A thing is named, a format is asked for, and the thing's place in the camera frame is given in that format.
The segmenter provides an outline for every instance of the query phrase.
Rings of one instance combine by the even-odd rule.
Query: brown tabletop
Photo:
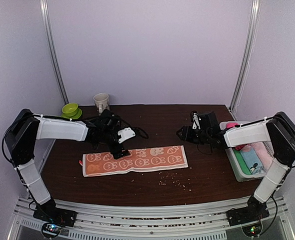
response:
[[[94,106],[81,109],[84,118],[96,114]],[[42,172],[44,183],[55,199],[111,206],[199,204],[251,195],[260,181],[237,182],[223,149],[214,149],[212,155],[205,155],[195,144],[183,142],[176,136],[183,125],[192,124],[190,112],[193,110],[214,111],[219,122],[233,120],[224,105],[111,106],[112,112],[149,134],[149,139],[136,137],[126,141],[127,149],[184,145],[188,168],[83,177],[79,165],[82,155],[107,152],[107,146],[100,145],[93,150],[89,143],[57,140]],[[209,146],[199,148],[210,152]]]

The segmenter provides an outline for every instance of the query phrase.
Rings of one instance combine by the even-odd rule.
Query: white wall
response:
[[[238,120],[286,112],[295,123],[295,1],[264,0]],[[295,168],[281,188],[295,222]]]
[[[230,104],[251,0],[49,0],[69,100]]]
[[[51,65],[40,1],[0,0],[0,240],[24,191],[17,173],[3,158],[1,138],[19,111],[58,114],[63,104]],[[40,163],[48,141],[35,149]]]

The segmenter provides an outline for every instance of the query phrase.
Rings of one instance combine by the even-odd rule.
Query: blue cloth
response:
[[[252,174],[263,173],[263,164],[253,147],[246,145],[239,151],[239,153]]]

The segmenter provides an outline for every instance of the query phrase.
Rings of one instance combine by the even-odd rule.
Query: white mug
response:
[[[93,97],[98,114],[101,114],[104,109],[110,110],[109,95],[107,93],[99,93]]]

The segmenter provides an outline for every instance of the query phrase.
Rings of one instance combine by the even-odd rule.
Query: orange towel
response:
[[[188,167],[183,146],[129,150],[130,156],[115,160],[109,152],[83,155],[83,176],[95,177],[128,172],[155,172]]]

